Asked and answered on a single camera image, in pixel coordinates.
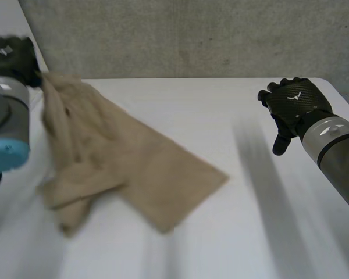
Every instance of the robotic arm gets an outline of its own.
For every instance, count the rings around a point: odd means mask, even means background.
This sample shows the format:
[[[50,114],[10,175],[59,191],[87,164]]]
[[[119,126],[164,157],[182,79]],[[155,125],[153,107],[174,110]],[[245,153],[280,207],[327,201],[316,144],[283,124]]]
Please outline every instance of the robotic arm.
[[[0,38],[1,173],[25,164],[29,156],[29,91],[41,84],[29,38]]]
[[[349,122],[333,114],[321,91],[307,78],[282,79],[261,90],[258,100],[278,127],[273,153],[285,153],[299,137],[305,151],[349,205]]]

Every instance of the beige cloth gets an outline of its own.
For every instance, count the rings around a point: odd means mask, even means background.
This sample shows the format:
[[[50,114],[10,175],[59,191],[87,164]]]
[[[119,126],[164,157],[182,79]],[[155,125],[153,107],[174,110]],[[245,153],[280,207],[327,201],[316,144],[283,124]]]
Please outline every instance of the beige cloth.
[[[80,80],[44,74],[42,90],[56,167],[44,198],[66,235],[80,227],[91,202],[110,189],[168,232],[227,180]]]

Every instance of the concrete wall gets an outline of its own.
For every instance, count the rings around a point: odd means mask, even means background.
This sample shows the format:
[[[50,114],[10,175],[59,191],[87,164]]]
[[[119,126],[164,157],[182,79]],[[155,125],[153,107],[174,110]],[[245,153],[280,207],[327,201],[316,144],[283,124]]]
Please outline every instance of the concrete wall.
[[[20,0],[51,70],[321,77],[349,101],[349,0]]]

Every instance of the white table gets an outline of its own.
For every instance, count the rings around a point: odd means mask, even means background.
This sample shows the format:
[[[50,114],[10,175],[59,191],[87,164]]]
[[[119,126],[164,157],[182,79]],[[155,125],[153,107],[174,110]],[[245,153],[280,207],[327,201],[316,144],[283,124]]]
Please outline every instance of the white table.
[[[169,235],[103,197],[66,244],[58,278],[349,278],[349,207],[299,139],[271,153],[277,129],[257,92],[272,80],[87,80],[231,179]],[[336,90],[312,81],[349,120]]]

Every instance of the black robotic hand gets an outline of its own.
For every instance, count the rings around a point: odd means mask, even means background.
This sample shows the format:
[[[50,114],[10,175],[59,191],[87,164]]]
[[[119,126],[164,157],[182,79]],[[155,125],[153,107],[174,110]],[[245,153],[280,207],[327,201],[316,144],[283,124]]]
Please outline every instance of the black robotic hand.
[[[299,135],[302,140],[302,131],[305,133],[308,123],[333,116],[326,97],[307,78],[284,78],[280,84],[270,83],[268,91],[261,90],[258,100],[269,109],[278,127],[275,155],[284,154],[292,138]]]
[[[31,87],[40,86],[40,70],[31,39],[0,38],[0,76],[15,78]]]

